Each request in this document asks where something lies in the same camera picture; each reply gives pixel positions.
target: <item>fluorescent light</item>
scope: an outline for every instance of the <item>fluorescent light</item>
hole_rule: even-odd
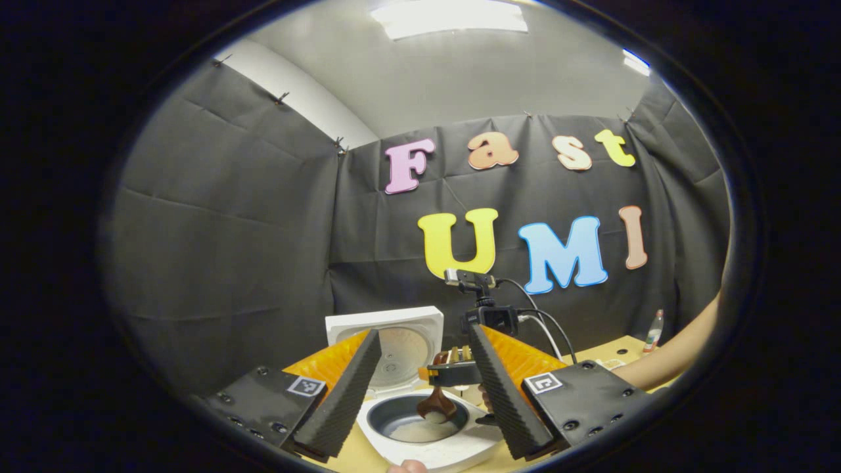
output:
[[[520,7],[491,0],[415,0],[371,12],[392,40],[453,29],[528,32]]]
[[[644,76],[651,74],[651,71],[648,68],[648,63],[640,59],[639,56],[629,50],[622,50],[622,53],[625,54],[624,64],[626,66],[631,67],[631,69],[643,74]]]

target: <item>finger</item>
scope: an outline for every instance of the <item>finger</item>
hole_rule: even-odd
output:
[[[409,473],[427,473],[426,465],[418,460],[405,460],[402,466]]]

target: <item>plastic bottle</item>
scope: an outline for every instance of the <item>plastic bottle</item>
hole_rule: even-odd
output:
[[[663,333],[663,309],[657,311],[654,315],[654,322],[651,323],[651,328],[648,329],[648,337],[645,339],[645,346],[643,353],[651,353],[657,342],[660,341],[660,334]]]

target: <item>table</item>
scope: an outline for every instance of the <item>table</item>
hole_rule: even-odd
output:
[[[637,340],[634,337],[626,335],[625,337],[618,338],[603,345],[576,352],[576,356],[579,362],[584,361],[585,359],[600,359],[602,362],[618,359],[623,363],[628,364],[636,359],[640,359],[643,356],[644,345],[645,342],[642,340]],[[624,354],[617,353],[617,351],[622,349],[626,349],[627,352]],[[572,364],[572,359],[569,355],[564,355],[562,357],[562,361],[566,364]],[[649,392],[671,385],[674,382],[674,379],[653,388]],[[429,386],[420,386],[418,389],[428,387]],[[505,442],[499,442],[494,447],[494,452],[490,459],[469,468],[464,472],[479,473],[481,471],[485,473],[503,473],[519,470],[526,465],[533,465],[540,461],[544,461],[547,458],[549,458],[548,455],[532,461],[525,461],[524,459],[513,460]],[[340,473],[362,471],[384,473],[389,468],[389,462],[381,457],[376,450],[374,450],[368,442],[368,439],[365,438],[365,434],[362,433],[362,430],[355,423],[353,424],[353,429],[348,435],[347,440],[342,446],[341,452],[337,458],[329,459],[327,465],[306,457],[304,457],[304,459],[320,466],[326,466],[327,468]]]

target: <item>yellow letter u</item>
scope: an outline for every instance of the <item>yellow letter u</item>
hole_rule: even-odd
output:
[[[494,220],[500,216],[494,209],[470,210],[465,220],[473,223],[476,233],[476,257],[470,261],[456,261],[452,256],[450,229],[456,223],[453,214],[431,214],[422,216],[418,226],[424,233],[426,267],[440,279],[444,279],[447,268],[462,269],[474,273],[487,273],[494,266],[496,246],[494,244]]]

